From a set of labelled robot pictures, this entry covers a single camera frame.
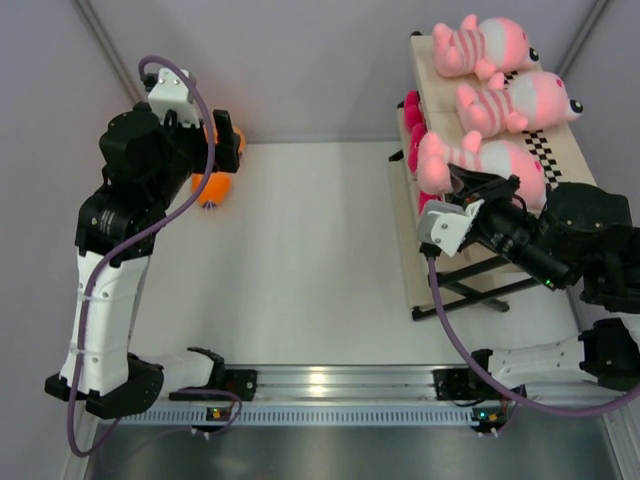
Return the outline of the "small pink striped plush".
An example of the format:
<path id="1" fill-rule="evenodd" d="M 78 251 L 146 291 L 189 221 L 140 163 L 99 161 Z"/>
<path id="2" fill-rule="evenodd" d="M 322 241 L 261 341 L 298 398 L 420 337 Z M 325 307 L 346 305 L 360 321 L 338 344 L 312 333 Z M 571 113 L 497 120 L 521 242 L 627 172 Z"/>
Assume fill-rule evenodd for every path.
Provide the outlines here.
<path id="1" fill-rule="evenodd" d="M 541 163 L 510 141 L 485 142 L 478 131 L 471 131 L 459 146 L 455 146 L 446 143 L 435 132 L 426 133 L 418 146 L 415 172 L 421 191 L 437 196 L 452 193 L 450 164 L 504 178 L 516 175 L 520 179 L 516 194 L 522 197 L 529 209 L 540 210 L 546 203 L 547 186 Z"/>

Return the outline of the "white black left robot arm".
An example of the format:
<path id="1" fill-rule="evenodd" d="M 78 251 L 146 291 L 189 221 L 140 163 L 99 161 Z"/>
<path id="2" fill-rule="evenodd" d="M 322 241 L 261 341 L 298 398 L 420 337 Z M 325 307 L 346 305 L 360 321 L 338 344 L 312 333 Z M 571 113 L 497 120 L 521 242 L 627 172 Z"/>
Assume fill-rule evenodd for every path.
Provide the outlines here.
<path id="1" fill-rule="evenodd" d="M 109 122 L 99 147 L 102 184 L 82 204 L 76 227 L 72 340 L 45 391 L 65 402 L 83 400 L 89 413 L 104 420 L 143 413 L 164 396 L 215 399 L 226 386 L 220 355 L 190 347 L 143 359 L 129 350 L 156 237 L 137 241 L 92 273 L 113 248 L 164 219 L 184 183 L 204 172 L 205 127 L 200 121 L 179 123 L 176 109 L 158 117 L 140 102 Z"/>

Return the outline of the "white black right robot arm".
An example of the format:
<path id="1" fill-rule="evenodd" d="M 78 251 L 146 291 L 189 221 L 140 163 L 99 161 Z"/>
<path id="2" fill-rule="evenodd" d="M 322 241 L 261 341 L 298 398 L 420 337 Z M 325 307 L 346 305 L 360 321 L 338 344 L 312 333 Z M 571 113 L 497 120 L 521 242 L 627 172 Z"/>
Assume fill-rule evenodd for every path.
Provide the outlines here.
<path id="1" fill-rule="evenodd" d="M 542 210 L 533 211 L 518 188 L 524 182 L 456 167 L 449 201 L 481 206 L 463 242 L 492 252 L 492 263 L 512 264 L 529 283 L 550 290 L 582 283 L 582 302 L 610 317 L 573 338 L 522 350 L 480 349 L 466 373 L 480 397 L 503 385 L 510 390 L 536 381 L 585 381 L 627 392 L 639 383 L 639 342 L 620 314 L 639 311 L 639 229 L 627 199 L 597 186 L 562 182 L 545 186 Z"/>

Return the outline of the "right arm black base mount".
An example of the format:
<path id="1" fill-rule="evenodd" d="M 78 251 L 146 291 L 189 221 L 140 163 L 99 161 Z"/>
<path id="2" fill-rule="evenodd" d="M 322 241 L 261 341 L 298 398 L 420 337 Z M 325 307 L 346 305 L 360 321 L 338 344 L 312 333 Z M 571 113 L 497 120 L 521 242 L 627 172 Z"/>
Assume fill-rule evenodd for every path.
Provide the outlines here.
<path id="1" fill-rule="evenodd" d="M 433 372 L 434 387 L 438 400 L 463 404 L 481 403 L 497 398 L 488 387 L 472 382 L 468 368 L 445 368 Z"/>

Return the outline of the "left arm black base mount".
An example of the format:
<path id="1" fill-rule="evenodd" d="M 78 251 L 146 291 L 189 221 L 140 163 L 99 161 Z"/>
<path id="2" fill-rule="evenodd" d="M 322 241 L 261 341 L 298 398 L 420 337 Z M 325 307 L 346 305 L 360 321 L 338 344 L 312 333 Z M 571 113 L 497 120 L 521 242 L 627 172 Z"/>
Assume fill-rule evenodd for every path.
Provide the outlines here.
<path id="1" fill-rule="evenodd" d="M 224 400 L 222 394 L 214 394 L 212 390 L 231 392 L 242 401 L 252 401 L 257 388 L 258 372 L 254 369 L 226 369 L 215 367 L 208 383 L 204 386 L 191 387 L 194 393 L 187 393 L 187 388 L 169 394 L 171 401 L 205 401 Z"/>

